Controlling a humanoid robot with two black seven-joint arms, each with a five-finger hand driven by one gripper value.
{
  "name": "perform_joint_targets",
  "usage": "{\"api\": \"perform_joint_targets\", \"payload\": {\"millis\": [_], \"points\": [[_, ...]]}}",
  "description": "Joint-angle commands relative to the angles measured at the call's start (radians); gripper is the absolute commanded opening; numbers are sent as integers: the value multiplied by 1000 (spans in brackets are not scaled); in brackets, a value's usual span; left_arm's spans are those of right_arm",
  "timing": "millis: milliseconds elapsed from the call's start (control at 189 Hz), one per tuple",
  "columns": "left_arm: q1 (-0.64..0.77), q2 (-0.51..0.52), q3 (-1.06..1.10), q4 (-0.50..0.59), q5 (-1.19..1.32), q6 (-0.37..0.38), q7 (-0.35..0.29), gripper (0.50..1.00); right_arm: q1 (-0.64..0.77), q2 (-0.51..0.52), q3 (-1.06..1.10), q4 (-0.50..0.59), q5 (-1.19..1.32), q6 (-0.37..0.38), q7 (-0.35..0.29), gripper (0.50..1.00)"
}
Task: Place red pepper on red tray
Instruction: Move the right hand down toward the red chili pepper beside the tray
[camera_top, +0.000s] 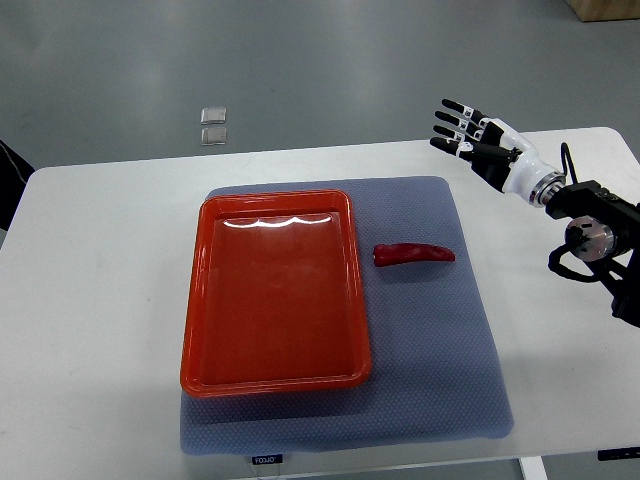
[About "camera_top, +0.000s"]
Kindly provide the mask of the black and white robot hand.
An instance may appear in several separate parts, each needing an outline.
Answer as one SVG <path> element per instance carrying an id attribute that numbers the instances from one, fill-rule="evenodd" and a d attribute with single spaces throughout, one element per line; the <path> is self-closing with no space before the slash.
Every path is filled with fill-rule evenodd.
<path id="1" fill-rule="evenodd" d="M 430 145 L 467 162 L 495 190 L 541 208 L 566 186 L 566 174 L 543 162 L 538 149 L 503 120 L 450 99 L 442 106 Z"/>

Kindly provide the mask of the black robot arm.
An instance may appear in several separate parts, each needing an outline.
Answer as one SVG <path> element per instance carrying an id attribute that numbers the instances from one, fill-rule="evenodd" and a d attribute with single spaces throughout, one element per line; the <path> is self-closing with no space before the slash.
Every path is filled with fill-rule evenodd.
<path id="1" fill-rule="evenodd" d="M 600 283 L 612 295 L 612 316 L 639 325 L 639 206 L 594 180 L 580 182 L 569 146 L 560 147 L 568 185 L 550 187 L 542 196 L 553 219 L 569 218 L 564 243 L 548 257 L 560 277 Z"/>

